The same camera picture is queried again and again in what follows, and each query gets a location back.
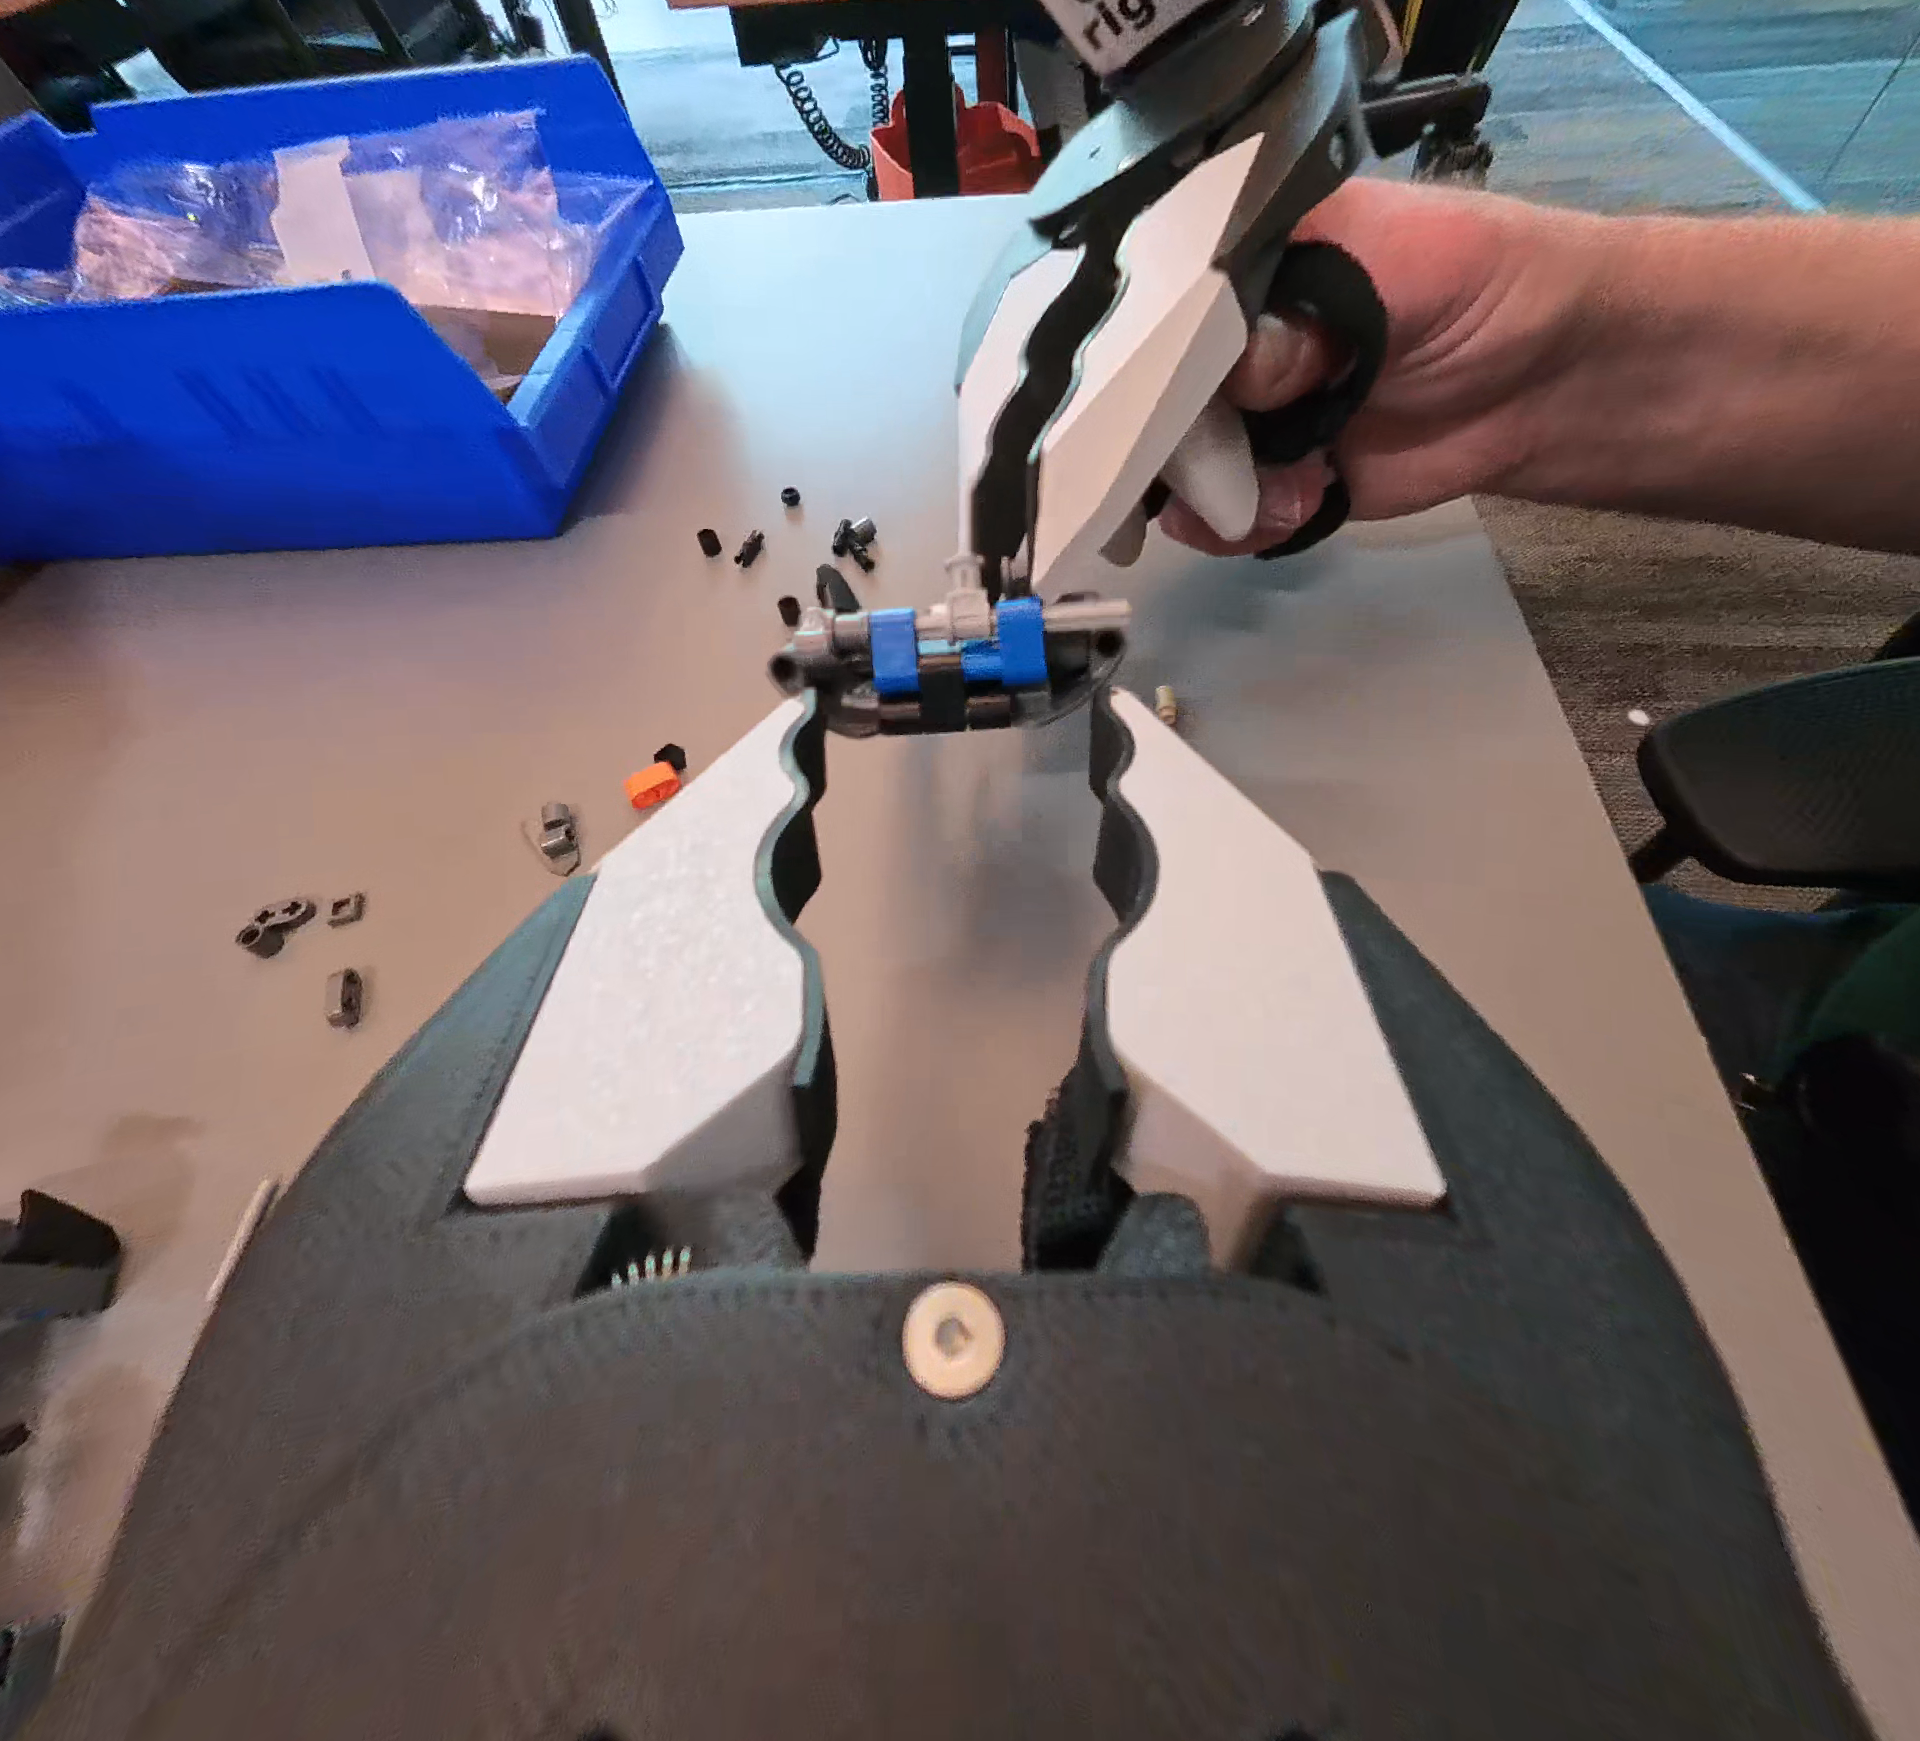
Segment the dark grey lego wing assembly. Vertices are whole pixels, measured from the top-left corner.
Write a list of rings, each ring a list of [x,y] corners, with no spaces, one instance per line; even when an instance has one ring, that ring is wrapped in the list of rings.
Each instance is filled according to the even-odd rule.
[[[1120,598],[989,598],[977,556],[948,565],[923,606],[861,604],[839,569],[817,569],[813,600],[786,598],[769,656],[779,695],[812,699],[845,739],[1040,728],[1108,687],[1124,660],[1131,606]]]

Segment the group of black lego pins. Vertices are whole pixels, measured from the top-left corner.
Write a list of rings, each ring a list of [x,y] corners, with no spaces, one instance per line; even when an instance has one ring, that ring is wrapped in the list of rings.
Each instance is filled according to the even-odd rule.
[[[796,483],[775,488],[775,528],[748,527],[738,535],[714,527],[698,527],[691,544],[708,563],[726,563],[739,575],[755,573],[767,559],[775,535],[805,538],[805,494]],[[774,594],[774,613],[783,631],[796,631],[813,613],[830,618],[861,613],[859,586],[854,577],[869,577],[878,567],[878,530],[869,516],[839,516],[830,524],[824,546],[828,559],[812,573],[804,586],[793,585]]]

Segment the light grey lego axle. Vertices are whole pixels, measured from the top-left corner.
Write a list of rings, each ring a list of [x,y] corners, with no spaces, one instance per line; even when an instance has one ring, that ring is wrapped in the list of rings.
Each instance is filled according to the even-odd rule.
[[[245,1251],[252,1245],[252,1239],[255,1237],[260,1224],[265,1221],[270,1211],[273,1208],[280,1193],[282,1193],[280,1177],[265,1177],[252,1190],[252,1199],[245,1202],[231,1231],[231,1237],[222,1253],[219,1265],[205,1286],[203,1306],[208,1311],[211,1311],[227,1290],[231,1272],[244,1258]]]

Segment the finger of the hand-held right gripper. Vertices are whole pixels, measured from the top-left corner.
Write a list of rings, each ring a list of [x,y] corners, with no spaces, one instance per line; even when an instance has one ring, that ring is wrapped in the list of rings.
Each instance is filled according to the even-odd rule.
[[[1113,244],[1010,244],[956,370],[956,540],[982,560],[1097,560],[1130,524],[1125,285]]]
[[[1245,137],[1204,158],[1120,235],[1115,299],[1041,436],[1031,588],[1099,586],[1097,560],[1164,467],[1215,535],[1241,538],[1253,527],[1250,439],[1213,402],[1250,336],[1218,262],[1259,143]]]

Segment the dark office chair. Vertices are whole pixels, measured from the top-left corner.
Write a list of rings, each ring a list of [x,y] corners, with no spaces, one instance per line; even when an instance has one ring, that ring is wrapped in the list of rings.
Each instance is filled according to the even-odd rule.
[[[1641,885],[1679,865],[1748,886],[1918,894],[1918,620],[1865,663],[1656,723],[1635,754],[1658,824]]]

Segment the large lego car model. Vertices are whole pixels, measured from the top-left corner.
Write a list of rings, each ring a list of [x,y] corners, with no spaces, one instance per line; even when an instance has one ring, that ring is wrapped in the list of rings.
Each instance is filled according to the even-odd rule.
[[[107,1221],[26,1189],[2,1226],[4,1345],[52,1322],[103,1312],[118,1295],[124,1241]],[[56,1681],[65,1615],[5,1620],[2,1628],[2,1737],[22,1737]]]

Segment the clear plastic bags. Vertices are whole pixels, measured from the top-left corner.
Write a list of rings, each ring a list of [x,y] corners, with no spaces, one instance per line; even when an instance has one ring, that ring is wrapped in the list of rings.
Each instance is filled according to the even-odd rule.
[[[4,250],[8,313],[377,281],[510,400],[641,196],[560,169],[532,110],[227,160],[133,158],[84,183],[47,263]]]

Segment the red container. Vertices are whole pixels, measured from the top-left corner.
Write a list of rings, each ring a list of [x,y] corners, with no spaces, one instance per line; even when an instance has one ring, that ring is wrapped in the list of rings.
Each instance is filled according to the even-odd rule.
[[[869,137],[873,196],[881,201],[920,192],[906,93],[898,92],[889,106]],[[1038,132],[999,99],[974,101],[954,88],[952,134],[959,193],[1027,192],[1041,174]]]

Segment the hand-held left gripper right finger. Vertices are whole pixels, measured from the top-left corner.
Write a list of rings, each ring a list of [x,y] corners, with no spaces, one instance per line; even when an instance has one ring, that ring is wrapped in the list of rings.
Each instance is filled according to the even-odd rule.
[[[1026,1267],[1094,1269],[1184,1200],[1247,1269],[1295,1204],[1441,1208],[1447,1185],[1309,853],[1152,709],[1090,709],[1094,885],[1068,1075],[1026,1138]]]

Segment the person's right hand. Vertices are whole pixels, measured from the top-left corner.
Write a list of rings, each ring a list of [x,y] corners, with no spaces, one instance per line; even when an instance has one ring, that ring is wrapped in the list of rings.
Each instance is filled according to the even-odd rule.
[[[1259,471],[1253,527],[1223,538],[1180,498],[1157,527],[1208,556],[1294,540],[1332,486],[1357,523],[1392,521],[1489,486],[1523,458],[1523,398],[1540,378],[1565,300],[1556,221],[1493,192],[1376,178],[1334,192],[1300,240],[1339,248],[1385,314],[1379,369],[1329,456]]]

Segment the blue storage bin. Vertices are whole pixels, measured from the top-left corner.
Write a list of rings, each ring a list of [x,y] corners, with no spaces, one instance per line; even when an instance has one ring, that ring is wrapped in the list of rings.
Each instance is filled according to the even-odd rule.
[[[542,538],[563,527],[682,256],[668,192],[585,53],[112,101],[4,123],[8,267],[54,267],[84,193],[144,162],[267,160],[532,112],[548,162],[635,200],[507,400],[384,285],[4,311],[4,563]]]

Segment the person's right forearm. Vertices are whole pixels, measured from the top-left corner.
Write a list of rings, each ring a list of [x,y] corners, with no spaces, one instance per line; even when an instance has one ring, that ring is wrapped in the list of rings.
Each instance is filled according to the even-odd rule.
[[[1918,221],[1546,220],[1498,490],[1914,556]]]

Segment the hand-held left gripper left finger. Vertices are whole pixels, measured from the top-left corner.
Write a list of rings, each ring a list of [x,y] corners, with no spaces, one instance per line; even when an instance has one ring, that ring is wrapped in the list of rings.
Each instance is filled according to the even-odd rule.
[[[836,1137],[826,721],[786,699],[596,865],[463,1180],[479,1207],[774,1200],[812,1258]]]

